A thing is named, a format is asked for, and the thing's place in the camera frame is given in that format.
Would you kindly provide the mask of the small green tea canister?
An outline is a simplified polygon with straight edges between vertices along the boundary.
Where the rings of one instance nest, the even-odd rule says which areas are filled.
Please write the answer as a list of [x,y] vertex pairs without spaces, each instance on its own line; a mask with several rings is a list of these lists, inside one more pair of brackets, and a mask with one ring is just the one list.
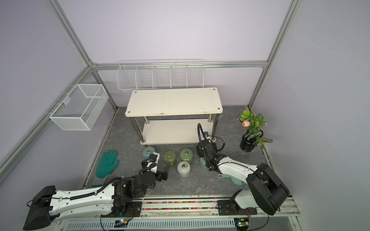
[[166,165],[174,167],[177,164],[176,153],[174,151],[167,151],[164,154],[164,161]]

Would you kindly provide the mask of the small blue tea canister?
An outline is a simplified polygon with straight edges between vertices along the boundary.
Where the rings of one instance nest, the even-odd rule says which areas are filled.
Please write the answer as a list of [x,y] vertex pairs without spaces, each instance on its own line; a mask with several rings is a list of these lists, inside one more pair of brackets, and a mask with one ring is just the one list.
[[144,158],[148,158],[152,153],[155,153],[155,148],[152,146],[145,147],[142,151]]

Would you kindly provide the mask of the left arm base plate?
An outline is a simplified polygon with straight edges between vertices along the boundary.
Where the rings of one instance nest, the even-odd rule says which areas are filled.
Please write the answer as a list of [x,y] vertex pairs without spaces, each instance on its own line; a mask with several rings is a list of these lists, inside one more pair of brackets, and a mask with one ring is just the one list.
[[107,215],[101,215],[101,218],[134,218],[139,217],[142,210],[142,202],[127,202],[120,207],[113,207]]

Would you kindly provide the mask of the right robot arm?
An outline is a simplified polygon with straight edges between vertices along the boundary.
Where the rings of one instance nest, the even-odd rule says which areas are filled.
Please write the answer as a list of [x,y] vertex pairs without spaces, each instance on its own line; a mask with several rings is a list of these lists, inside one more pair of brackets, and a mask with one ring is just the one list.
[[197,134],[197,154],[204,158],[207,169],[234,177],[249,188],[238,190],[230,197],[228,206],[234,213],[238,214],[253,205],[271,216],[280,211],[290,191],[269,165],[248,165],[219,153],[216,144],[206,136],[200,123],[197,125]]

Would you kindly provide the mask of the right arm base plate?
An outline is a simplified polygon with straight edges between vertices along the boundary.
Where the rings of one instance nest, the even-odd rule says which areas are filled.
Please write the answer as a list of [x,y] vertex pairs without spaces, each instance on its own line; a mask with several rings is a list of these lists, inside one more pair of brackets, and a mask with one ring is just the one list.
[[218,210],[218,215],[220,216],[231,216],[231,215],[244,215],[251,216],[257,215],[256,208],[240,208],[236,203],[229,200],[218,200],[216,207]]

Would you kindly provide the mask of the large light blue tea canister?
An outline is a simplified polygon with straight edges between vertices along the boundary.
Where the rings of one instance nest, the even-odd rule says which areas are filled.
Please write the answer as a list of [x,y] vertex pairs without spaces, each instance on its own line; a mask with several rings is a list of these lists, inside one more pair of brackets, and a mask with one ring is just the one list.
[[208,170],[207,166],[206,166],[206,161],[205,161],[205,158],[200,158],[199,159],[199,164],[200,164],[200,167],[203,169],[203,170]]

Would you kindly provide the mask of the large green tea canister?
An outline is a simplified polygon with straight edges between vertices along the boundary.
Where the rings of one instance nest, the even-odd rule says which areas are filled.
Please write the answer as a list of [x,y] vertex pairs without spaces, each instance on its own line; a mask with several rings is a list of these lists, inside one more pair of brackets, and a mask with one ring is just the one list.
[[180,158],[182,161],[186,161],[187,163],[192,164],[193,159],[194,159],[194,153],[191,149],[185,148],[181,150]]

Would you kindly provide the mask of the white mesh basket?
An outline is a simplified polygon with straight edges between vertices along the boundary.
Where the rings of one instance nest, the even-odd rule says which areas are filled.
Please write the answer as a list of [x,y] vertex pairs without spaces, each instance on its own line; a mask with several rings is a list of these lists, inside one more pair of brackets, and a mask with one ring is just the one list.
[[77,84],[49,118],[63,131],[91,131],[108,99],[101,84]]

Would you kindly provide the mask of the large white tea canister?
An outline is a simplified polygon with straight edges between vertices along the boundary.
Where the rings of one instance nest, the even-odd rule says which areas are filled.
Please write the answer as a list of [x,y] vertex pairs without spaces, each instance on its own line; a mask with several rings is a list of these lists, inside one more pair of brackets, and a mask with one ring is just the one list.
[[181,161],[177,165],[177,171],[180,177],[187,178],[190,175],[191,165],[187,161]]

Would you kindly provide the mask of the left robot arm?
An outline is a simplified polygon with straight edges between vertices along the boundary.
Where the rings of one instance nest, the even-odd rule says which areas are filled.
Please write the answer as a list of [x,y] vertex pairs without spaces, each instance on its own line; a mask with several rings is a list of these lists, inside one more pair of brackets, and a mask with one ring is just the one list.
[[65,218],[100,216],[131,220],[139,217],[142,203],[136,199],[143,198],[156,182],[168,179],[170,167],[164,170],[157,167],[156,163],[148,163],[135,176],[115,177],[101,187],[85,190],[58,191],[53,185],[46,186],[28,203],[23,229],[42,229]]

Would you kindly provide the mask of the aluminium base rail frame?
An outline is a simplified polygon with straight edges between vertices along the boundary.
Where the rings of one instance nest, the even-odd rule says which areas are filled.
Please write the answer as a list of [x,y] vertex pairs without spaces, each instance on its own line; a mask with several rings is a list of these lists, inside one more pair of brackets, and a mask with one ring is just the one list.
[[[220,216],[215,208],[218,200],[229,200],[225,197],[180,197],[180,198],[147,198],[136,200],[142,202],[142,210],[139,217],[133,219],[191,219],[191,218],[232,218],[235,221],[236,229],[220,229],[231,231],[263,231],[263,230],[282,230],[282,231],[305,231],[306,226],[293,198],[289,197],[280,207],[280,211],[274,215],[268,215],[260,208],[257,215],[231,215]],[[86,218],[66,218],[58,221],[53,229],[55,231],[65,231],[70,221],[76,220],[119,220],[124,224],[129,221],[127,218],[101,218],[100,216],[89,216]]]

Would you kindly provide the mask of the potted plant with pink flower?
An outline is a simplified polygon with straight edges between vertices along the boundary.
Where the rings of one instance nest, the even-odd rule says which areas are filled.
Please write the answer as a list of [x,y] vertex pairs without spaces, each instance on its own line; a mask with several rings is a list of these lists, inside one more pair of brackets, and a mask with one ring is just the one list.
[[266,143],[273,143],[272,138],[264,136],[263,128],[267,121],[262,114],[247,109],[238,116],[238,121],[247,129],[240,143],[240,148],[244,152],[251,152],[257,146],[264,149]]

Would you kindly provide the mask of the green rubber glove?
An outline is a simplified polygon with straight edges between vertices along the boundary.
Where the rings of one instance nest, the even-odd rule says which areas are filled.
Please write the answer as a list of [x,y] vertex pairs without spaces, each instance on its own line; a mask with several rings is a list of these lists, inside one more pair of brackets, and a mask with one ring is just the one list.
[[117,155],[118,152],[115,150],[109,150],[103,154],[95,174],[98,179],[107,177],[118,166]]

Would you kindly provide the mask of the white two-tier shelf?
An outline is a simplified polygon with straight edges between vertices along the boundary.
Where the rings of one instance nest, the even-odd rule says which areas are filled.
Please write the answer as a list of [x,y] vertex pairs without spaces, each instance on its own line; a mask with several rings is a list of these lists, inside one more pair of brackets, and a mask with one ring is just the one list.
[[223,112],[218,89],[134,90],[125,115],[142,145],[196,144],[197,126],[212,136]]

